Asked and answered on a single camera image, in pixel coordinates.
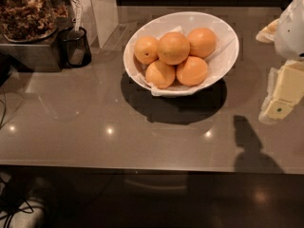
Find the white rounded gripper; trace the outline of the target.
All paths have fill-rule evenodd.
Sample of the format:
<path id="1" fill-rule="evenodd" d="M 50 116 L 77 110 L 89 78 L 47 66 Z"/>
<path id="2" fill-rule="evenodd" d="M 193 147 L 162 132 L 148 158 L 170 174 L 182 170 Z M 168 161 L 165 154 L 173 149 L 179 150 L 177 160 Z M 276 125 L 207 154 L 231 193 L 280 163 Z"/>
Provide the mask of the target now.
<path id="1" fill-rule="evenodd" d="M 284 120 L 304 97 L 304 0 L 293 0 L 264 27 L 256 39 L 272 43 L 275 51 L 288 60 L 280 69 L 272 67 L 268 75 L 267 97 L 258 119 L 264 124 Z"/>

